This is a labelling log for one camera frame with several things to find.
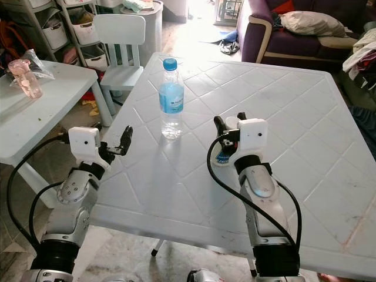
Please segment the orange black backpack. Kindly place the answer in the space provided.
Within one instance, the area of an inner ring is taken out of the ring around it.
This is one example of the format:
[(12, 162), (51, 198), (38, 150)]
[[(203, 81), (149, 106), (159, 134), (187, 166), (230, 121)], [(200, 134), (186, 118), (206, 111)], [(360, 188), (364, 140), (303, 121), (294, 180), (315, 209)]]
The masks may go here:
[(0, 41), (1, 48), (11, 60), (20, 59), (28, 49), (35, 49), (34, 43), (30, 41), (22, 26), (13, 21), (0, 20)]

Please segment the large white plastic table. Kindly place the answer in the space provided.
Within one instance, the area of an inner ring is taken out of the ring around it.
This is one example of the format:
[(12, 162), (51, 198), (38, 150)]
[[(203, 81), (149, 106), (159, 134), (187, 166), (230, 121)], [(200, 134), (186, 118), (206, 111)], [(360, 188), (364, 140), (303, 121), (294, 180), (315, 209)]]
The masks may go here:
[(205, 156), (215, 116), (268, 121), (263, 160), (303, 212), (301, 266), (376, 280), (376, 161), (327, 72), (247, 62), (178, 59), (183, 133), (160, 131), (164, 54), (153, 54), (104, 140), (134, 129), (91, 215), (95, 226), (194, 246), (251, 252), (242, 203), (217, 186)]

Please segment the purple sofa beige trim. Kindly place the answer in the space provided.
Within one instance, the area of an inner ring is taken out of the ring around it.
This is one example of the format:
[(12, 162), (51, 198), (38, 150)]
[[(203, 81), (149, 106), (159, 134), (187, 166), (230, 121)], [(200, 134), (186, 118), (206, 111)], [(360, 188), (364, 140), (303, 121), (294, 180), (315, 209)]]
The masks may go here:
[[(274, 27), (281, 8), (327, 14), (351, 30), (346, 38), (298, 35)], [(336, 72), (349, 57), (365, 24), (376, 21), (368, 0), (244, 0), (237, 19), (237, 41), (243, 62)]]

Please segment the beige pillow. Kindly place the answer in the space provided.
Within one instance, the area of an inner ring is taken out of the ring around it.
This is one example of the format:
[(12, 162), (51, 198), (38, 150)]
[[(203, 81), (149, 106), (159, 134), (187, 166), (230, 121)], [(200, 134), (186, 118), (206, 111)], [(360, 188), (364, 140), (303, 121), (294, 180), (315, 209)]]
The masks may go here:
[(286, 30), (299, 35), (347, 37), (347, 28), (335, 17), (320, 12), (291, 11), (280, 15)]

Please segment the small yellow toy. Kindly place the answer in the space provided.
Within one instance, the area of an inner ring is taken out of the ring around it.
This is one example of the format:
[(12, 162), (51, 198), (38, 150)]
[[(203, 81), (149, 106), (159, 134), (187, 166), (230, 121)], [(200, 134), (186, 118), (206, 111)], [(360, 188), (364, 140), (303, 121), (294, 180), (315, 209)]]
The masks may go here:
[(88, 113), (89, 116), (99, 116), (99, 107), (96, 101), (94, 100), (86, 100), (86, 99), (81, 99), (81, 103), (83, 106), (89, 106), (90, 111)]

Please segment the white round bin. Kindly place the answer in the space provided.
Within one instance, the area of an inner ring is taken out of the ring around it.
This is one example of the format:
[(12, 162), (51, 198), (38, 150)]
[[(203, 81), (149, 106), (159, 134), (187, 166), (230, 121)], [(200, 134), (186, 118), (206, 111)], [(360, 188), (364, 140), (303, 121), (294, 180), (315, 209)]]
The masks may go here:
[(142, 16), (145, 19), (145, 42), (139, 46), (140, 64), (146, 66), (154, 53), (162, 51), (162, 11), (163, 3), (160, 0), (152, 1), (153, 8), (134, 12), (120, 6), (120, 13)]

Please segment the grey robot right leg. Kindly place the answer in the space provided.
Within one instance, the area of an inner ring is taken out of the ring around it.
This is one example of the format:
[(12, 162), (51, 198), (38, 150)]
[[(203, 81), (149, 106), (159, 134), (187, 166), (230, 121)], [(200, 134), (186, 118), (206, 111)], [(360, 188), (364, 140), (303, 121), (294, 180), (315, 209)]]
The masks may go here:
[(216, 272), (206, 268), (191, 270), (186, 277), (186, 282), (225, 282)]

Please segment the blue cloth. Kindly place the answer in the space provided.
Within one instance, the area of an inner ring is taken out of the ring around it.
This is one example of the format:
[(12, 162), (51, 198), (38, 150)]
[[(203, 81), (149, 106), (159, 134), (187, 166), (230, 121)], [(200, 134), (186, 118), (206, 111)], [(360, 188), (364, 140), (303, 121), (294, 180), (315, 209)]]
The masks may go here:
[(220, 52), (225, 55), (233, 55), (240, 50), (237, 43), (237, 31), (220, 32), (222, 38), (219, 40)]

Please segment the pile of light clothes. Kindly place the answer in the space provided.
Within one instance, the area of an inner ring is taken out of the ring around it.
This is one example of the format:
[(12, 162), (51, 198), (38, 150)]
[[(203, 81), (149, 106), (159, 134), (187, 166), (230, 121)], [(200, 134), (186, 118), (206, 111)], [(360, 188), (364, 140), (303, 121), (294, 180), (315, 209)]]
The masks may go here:
[(352, 48), (352, 55), (342, 64), (342, 71), (354, 80), (376, 60), (376, 27), (367, 30)]

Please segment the small white table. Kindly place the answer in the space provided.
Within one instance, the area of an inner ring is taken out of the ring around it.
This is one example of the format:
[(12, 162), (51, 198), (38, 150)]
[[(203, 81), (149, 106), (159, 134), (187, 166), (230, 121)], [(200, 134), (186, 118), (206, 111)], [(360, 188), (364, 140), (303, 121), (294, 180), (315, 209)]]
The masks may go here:
[(113, 116), (108, 105), (109, 95), (102, 92), (96, 70), (76, 65), (45, 61), (54, 75), (41, 83), (43, 96), (30, 99), (23, 91), (2, 79), (0, 96), (0, 161), (18, 169), (17, 174), (37, 193), (48, 186), (30, 164), (21, 164), (38, 143), (45, 140), (59, 122), (77, 105), (87, 91), (92, 91), (99, 110), (99, 121), (111, 126)]

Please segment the clear water bottle blue cap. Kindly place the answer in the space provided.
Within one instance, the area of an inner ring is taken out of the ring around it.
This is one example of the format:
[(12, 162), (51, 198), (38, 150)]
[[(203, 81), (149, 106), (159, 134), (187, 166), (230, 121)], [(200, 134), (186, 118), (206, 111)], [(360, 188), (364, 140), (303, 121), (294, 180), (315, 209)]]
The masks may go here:
[(183, 129), (184, 86), (177, 71), (177, 59), (166, 58), (162, 66), (165, 72), (158, 89), (162, 111), (161, 133), (166, 139), (177, 139)]

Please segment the pale blue child's chair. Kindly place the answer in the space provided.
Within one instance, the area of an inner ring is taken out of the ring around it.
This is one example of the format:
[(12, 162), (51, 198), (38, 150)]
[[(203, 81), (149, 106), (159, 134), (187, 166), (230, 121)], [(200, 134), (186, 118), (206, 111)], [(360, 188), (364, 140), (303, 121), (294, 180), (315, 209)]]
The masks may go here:
[(106, 105), (112, 114), (115, 103), (111, 91), (130, 91), (143, 73), (139, 45), (145, 42), (146, 22), (142, 16), (102, 14), (93, 17), (94, 27), (101, 43), (109, 51), (109, 66), (100, 86)]

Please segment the small white bottle blue label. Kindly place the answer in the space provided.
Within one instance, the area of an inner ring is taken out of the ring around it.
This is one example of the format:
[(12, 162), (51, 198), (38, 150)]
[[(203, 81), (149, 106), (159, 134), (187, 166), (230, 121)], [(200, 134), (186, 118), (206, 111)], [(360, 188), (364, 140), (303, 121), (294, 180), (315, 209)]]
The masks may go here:
[[(229, 130), (238, 130), (237, 121), (239, 121), (239, 119), (237, 118), (237, 116), (228, 116), (227, 118), (223, 118), (223, 120), (228, 125)], [(230, 158), (231, 156), (225, 156), (222, 154), (220, 139), (218, 139), (218, 142), (212, 145), (210, 148), (210, 160), (215, 166), (228, 166)]]

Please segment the grey shelf with storage bins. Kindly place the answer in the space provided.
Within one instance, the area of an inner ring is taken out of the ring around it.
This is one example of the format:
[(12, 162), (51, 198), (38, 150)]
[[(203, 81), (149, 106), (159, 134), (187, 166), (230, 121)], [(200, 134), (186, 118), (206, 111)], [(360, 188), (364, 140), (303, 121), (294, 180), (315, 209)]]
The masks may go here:
[(38, 56), (104, 72), (108, 55), (92, 22), (96, 0), (0, 0)]

